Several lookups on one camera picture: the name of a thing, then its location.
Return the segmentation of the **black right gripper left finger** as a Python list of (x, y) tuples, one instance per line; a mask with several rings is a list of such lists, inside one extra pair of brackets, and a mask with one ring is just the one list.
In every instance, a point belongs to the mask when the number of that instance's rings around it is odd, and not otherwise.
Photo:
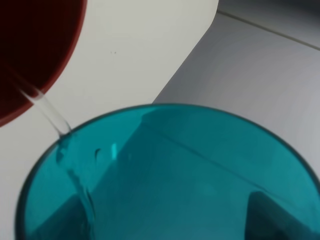
[(88, 221), (77, 196), (70, 197), (33, 233), (33, 240), (86, 240)]

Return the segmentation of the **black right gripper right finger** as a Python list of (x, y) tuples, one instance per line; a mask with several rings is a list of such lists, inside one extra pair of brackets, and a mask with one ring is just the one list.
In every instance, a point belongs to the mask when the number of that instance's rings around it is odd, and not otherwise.
[(319, 233), (260, 191), (249, 195), (246, 212), (247, 240), (318, 240)]

